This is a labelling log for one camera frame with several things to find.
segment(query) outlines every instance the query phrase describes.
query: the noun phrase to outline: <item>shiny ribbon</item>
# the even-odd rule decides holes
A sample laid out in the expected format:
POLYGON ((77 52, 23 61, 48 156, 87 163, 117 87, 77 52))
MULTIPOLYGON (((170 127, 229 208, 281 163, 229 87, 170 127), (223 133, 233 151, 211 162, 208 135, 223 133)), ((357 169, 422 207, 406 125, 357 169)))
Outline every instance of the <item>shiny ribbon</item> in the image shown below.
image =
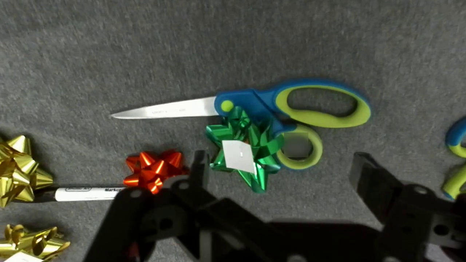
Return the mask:
POLYGON ((280 170, 280 163, 275 159, 275 153, 284 144, 284 137, 277 135, 275 138, 271 138, 269 127, 259 128, 239 106, 235 106, 223 121, 224 124, 208 125, 205 128, 207 137, 220 149, 210 166, 217 170, 230 170, 226 167, 226 157, 221 149, 223 140, 240 140, 249 143, 252 147, 256 172, 236 172, 253 192, 267 191, 268 175, 280 170))
POLYGON ((52 176, 38 166, 28 137, 0 140, 0 208, 12 201, 34 202, 34 191, 54 183, 52 176))
POLYGON ((4 239, 0 239, 0 258, 9 258, 18 252, 52 261, 70 246, 70 242, 58 234, 58 227, 31 232, 22 224, 4 229, 4 239))
POLYGON ((165 179, 186 173, 184 154, 176 150, 163 151, 157 156, 141 151, 137 156, 130 156, 127 165, 133 175, 125 178, 124 185, 127 188, 141 186, 152 194, 157 194, 163 188, 165 179))

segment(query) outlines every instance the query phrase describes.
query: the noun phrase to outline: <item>metal blade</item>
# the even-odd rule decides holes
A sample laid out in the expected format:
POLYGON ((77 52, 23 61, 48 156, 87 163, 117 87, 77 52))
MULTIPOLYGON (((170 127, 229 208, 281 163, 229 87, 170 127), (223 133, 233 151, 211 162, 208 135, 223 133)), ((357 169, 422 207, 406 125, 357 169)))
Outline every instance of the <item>metal blade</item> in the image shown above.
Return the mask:
POLYGON ((214 108, 216 96, 178 101, 153 106, 137 108, 114 114, 117 119, 154 119, 154 118, 191 118, 219 115, 214 108))

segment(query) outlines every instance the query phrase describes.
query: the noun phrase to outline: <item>red gift bow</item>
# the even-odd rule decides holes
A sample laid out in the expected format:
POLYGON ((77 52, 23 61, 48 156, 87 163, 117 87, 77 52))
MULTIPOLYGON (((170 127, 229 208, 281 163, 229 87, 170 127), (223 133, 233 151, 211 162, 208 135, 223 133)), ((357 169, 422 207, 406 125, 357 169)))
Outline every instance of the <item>red gift bow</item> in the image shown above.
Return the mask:
POLYGON ((127 188, 146 188, 153 195, 163 188, 165 179, 186 173, 184 154, 176 150, 163 151, 157 156, 141 151, 137 156, 130 156, 127 165, 133 175, 125 178, 124 185, 127 188))

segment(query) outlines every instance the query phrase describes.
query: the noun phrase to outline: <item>gray fabric surface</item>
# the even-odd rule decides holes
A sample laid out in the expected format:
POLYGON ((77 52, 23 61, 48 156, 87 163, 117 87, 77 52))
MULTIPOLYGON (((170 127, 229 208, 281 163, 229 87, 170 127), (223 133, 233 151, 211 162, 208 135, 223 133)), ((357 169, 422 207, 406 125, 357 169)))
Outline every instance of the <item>gray fabric surface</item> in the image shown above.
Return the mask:
MULTIPOLYGON (((188 162, 195 150, 214 153, 204 128, 219 119, 121 122, 109 114, 329 77, 370 98, 374 115, 367 125, 318 130, 322 162, 306 172, 280 172, 267 194, 255 195, 237 176, 219 172, 208 189, 264 220, 377 227, 347 179, 354 151, 371 153, 401 179, 435 192, 462 163, 446 150, 444 134, 466 109, 465 7, 460 0, 0 2, 0 133, 29 134, 58 185, 117 185, 128 175, 124 159, 140 150, 176 147, 188 162)), ((350 105, 312 92, 294 102, 338 111, 350 105)), ((57 224, 73 242, 60 261, 73 262, 83 259, 106 208, 13 204, 2 211, 0 226, 57 224)), ((157 259, 188 258, 165 242, 157 259)))

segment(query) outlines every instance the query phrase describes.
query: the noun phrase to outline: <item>scissors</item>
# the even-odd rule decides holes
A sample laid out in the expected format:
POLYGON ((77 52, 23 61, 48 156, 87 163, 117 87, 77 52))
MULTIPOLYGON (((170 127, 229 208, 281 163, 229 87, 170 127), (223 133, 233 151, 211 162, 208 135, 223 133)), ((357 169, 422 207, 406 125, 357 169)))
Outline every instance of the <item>scissors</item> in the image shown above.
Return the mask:
POLYGON ((154 119, 154 118, 186 118, 186 117, 226 117, 235 106, 248 112, 256 125, 268 125, 269 135, 304 137, 313 150, 302 159, 291 159, 283 150, 277 153, 278 160, 288 169, 307 169, 322 157, 322 140, 310 127, 319 128, 352 128, 366 124, 371 117, 368 99, 355 89, 322 79, 287 82, 267 90, 230 90, 217 96, 152 105, 114 114, 117 119, 154 119), (294 90, 328 90, 342 93, 355 101, 355 108, 345 117, 336 117, 319 111, 296 109, 288 105, 288 96, 294 90))
MULTIPOLYGON (((447 133, 446 143, 454 156, 466 159, 466 147, 462 141, 466 138, 466 117, 457 121, 447 133)), ((466 166, 462 166, 456 173, 443 185, 447 198, 456 200, 457 195, 466 192, 466 166)))

